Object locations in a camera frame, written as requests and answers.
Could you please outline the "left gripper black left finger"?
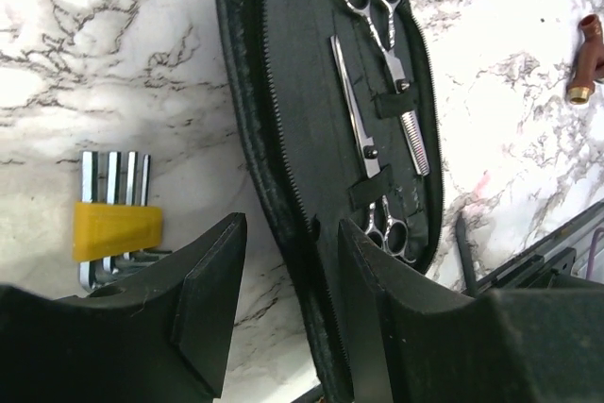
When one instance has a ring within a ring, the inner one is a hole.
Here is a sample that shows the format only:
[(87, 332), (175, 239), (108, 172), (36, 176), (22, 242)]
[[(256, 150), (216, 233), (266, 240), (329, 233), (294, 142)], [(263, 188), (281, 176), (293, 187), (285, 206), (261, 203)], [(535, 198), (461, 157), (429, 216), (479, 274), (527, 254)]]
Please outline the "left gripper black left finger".
[(232, 213), (87, 297), (1, 289), (5, 402), (211, 402), (224, 387), (247, 223)]

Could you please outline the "silver hair scissors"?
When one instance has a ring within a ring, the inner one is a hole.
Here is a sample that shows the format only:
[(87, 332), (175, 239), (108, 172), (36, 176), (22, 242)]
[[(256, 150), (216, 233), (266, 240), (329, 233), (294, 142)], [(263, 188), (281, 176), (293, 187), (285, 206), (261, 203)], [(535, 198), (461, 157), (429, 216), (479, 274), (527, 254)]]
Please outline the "silver hair scissors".
[[(372, 12), (372, 18), (376, 21), (375, 25), (377, 26), (377, 31), (380, 38), (384, 43), (388, 42), (387, 13), (379, 0), (363, 0), (363, 3), (360, 5), (353, 3), (352, 0), (344, 0), (344, 3), (352, 13), (364, 20), (369, 29), (370, 37), (378, 48), (378, 45), (372, 36), (372, 23), (368, 22), (369, 12)], [(365, 171), (366, 176), (369, 178), (378, 176), (380, 173), (378, 160), (379, 152), (375, 145), (374, 139), (365, 130), (359, 104), (354, 93), (353, 84), (349, 78), (345, 65), (344, 53), (341, 47), (340, 39), (333, 35), (330, 37), (330, 44), (337, 71), (342, 83), (344, 100), (347, 104), (349, 118), (355, 136), (361, 169)], [(411, 88), (401, 94), (406, 94), (410, 91)], [(416, 258), (411, 255), (409, 249), (409, 228), (407, 222), (392, 216), (388, 196), (386, 194), (381, 195), (380, 198), (371, 201), (368, 204), (367, 222), (364, 229), (364, 234), (374, 241), (374, 243), (388, 255), (401, 259), (407, 264), (413, 264), (416, 262)]]

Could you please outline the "yellow grey hair clips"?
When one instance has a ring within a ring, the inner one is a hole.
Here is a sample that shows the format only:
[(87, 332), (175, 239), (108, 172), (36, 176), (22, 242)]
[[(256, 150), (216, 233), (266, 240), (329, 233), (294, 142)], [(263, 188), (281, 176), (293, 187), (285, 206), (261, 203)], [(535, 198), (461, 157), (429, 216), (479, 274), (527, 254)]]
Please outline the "yellow grey hair clips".
[(137, 151), (84, 151), (81, 200), (74, 205), (72, 257), (93, 292), (168, 255), (158, 250), (162, 211), (149, 204), (151, 157)]

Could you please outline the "black fabric tool case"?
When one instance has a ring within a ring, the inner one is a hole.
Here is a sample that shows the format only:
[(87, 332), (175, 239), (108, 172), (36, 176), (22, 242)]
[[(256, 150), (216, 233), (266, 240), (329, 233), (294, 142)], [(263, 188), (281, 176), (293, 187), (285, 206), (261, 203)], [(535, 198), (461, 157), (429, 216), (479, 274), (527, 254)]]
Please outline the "black fabric tool case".
[[(394, 14), (395, 54), (411, 91), (394, 92), (367, 24), (344, 0), (216, 0), (247, 166), (292, 279), (316, 373), (330, 402), (354, 398), (338, 260), (343, 219), (366, 220), (386, 191), (425, 273), (437, 251), (444, 187), (428, 51), (411, 5)], [(340, 39), (380, 173), (361, 169), (330, 37)], [(398, 115), (415, 108), (430, 173), (416, 174)]]

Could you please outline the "silver thinning scissors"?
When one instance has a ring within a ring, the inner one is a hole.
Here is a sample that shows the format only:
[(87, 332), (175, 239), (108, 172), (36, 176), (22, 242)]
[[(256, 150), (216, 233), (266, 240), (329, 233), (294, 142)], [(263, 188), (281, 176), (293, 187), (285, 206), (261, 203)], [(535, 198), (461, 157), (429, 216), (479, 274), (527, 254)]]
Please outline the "silver thinning scissors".
[[(401, 0), (379, 0), (387, 13), (387, 38), (384, 43), (378, 34), (375, 20), (372, 18), (372, 12), (369, 12), (368, 22), (372, 23), (372, 36), (382, 53), (386, 67), (390, 73), (394, 89), (398, 94), (403, 93), (411, 87), (411, 83), (406, 77), (403, 65), (400, 59), (394, 53), (395, 45), (395, 27), (394, 13)], [(416, 173), (420, 176), (427, 176), (430, 173), (428, 155), (424, 144), (421, 128), (418, 123), (415, 109), (411, 109), (399, 116), (401, 126), (411, 152), (411, 158), (415, 166)]]

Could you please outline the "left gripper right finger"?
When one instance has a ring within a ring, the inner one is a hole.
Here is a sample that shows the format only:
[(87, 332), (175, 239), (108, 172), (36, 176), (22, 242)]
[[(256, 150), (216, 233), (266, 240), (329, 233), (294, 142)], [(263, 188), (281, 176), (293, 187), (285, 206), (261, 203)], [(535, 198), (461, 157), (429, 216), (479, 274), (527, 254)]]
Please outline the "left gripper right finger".
[(603, 288), (551, 270), (526, 289), (453, 292), (339, 225), (358, 402), (599, 402)]

